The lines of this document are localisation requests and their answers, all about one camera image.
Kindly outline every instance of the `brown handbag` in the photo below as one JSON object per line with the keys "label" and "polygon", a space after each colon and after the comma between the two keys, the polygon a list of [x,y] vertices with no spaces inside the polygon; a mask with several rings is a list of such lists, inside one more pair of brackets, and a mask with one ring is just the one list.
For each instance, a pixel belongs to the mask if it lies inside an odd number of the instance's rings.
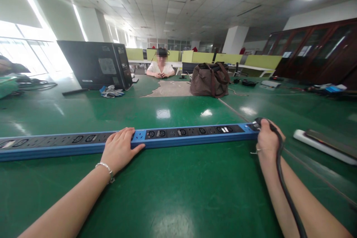
{"label": "brown handbag", "polygon": [[198,64],[192,74],[191,93],[195,96],[212,96],[221,98],[228,95],[228,66],[217,62],[215,64]]}

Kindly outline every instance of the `hand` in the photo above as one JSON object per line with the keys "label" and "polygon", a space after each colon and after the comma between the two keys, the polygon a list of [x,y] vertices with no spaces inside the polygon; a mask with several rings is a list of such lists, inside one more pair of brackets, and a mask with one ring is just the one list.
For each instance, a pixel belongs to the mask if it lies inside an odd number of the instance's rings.
{"label": "hand", "polygon": [[[280,135],[285,141],[285,136],[280,130],[280,128],[270,121],[279,131]],[[269,121],[267,119],[261,120],[261,130],[258,135],[258,143],[257,143],[257,150],[261,150],[258,155],[263,155],[265,157],[269,157],[272,159],[276,158],[276,152],[278,151],[279,147],[279,140],[278,136],[270,130]]]}
{"label": "hand", "polygon": [[100,161],[110,167],[113,175],[124,168],[145,147],[145,144],[140,144],[134,149],[130,148],[131,137],[134,133],[134,128],[124,128],[107,139]]}

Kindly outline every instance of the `white power strip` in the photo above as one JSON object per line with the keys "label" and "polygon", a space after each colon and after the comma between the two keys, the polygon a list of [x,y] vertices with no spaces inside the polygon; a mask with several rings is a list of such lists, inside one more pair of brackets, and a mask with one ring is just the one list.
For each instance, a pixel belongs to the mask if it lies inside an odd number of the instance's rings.
{"label": "white power strip", "polygon": [[341,160],[342,162],[345,162],[346,164],[350,164],[350,165],[357,165],[357,161],[339,151],[336,151],[324,144],[321,144],[320,142],[317,142],[313,139],[310,139],[308,137],[306,137],[305,135],[305,131],[302,130],[296,130],[294,133],[294,138],[296,138],[297,140],[306,143],[307,145],[310,145],[326,154],[329,154],[339,160]]}

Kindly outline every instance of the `white shirt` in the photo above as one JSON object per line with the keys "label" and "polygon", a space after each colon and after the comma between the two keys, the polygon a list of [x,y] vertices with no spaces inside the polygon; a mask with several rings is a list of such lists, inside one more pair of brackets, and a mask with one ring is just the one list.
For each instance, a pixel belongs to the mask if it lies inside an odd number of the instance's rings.
{"label": "white shirt", "polygon": [[[150,66],[149,66],[149,68],[148,68],[148,71],[153,72],[153,73],[161,73],[160,68],[159,68],[159,66],[157,65],[157,62],[156,62],[156,61],[153,61],[153,62],[150,64]],[[165,73],[165,74],[169,74],[169,73],[172,72],[172,71],[174,71],[174,69],[172,68],[172,66],[169,65],[169,64],[166,64],[162,72]]]}

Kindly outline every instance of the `chair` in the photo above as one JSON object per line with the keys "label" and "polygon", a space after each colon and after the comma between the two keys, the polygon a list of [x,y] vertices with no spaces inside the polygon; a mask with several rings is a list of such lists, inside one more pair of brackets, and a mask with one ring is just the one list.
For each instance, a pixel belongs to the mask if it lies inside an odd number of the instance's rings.
{"label": "chair", "polygon": [[245,76],[248,77],[248,73],[245,73],[245,72],[242,72],[242,71],[238,71],[238,68],[239,68],[239,62],[237,62],[236,65],[235,65],[235,72],[234,72],[233,76],[236,76],[236,74],[239,74],[239,75],[245,75]]}
{"label": "chair", "polygon": [[193,69],[198,65],[198,63],[183,62],[182,63],[182,74],[193,74]]}

